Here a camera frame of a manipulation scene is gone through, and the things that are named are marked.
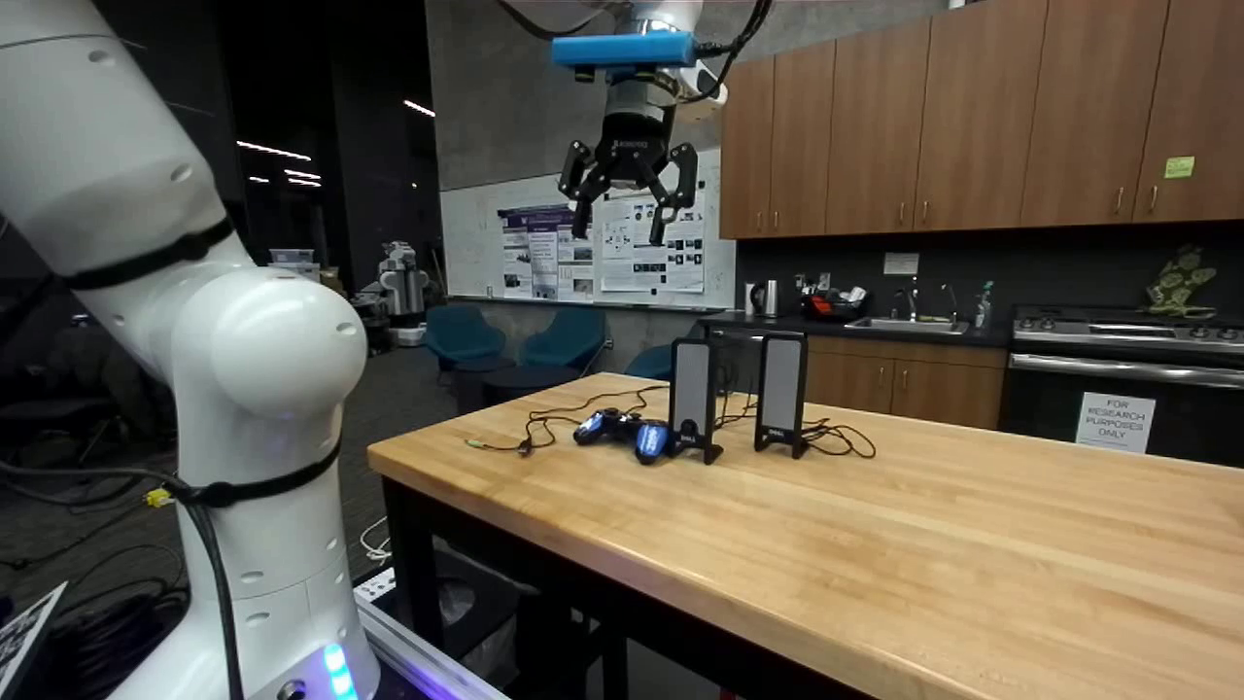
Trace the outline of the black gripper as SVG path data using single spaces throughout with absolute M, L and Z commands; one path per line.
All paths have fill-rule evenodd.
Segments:
M 559 191 L 571 197 L 571 235 L 593 229 L 593 204 L 607 187 L 650 187 L 650 246 L 696 204 L 696 148 L 674 143 L 674 95 L 654 74 L 620 74 L 607 84 L 600 143 L 575 141 L 563 157 Z

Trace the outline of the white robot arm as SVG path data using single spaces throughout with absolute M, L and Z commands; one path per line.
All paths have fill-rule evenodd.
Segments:
M 190 604 L 111 700 L 372 700 L 337 507 L 365 322 L 249 257 L 94 0 L 0 0 L 0 214 L 175 402 Z

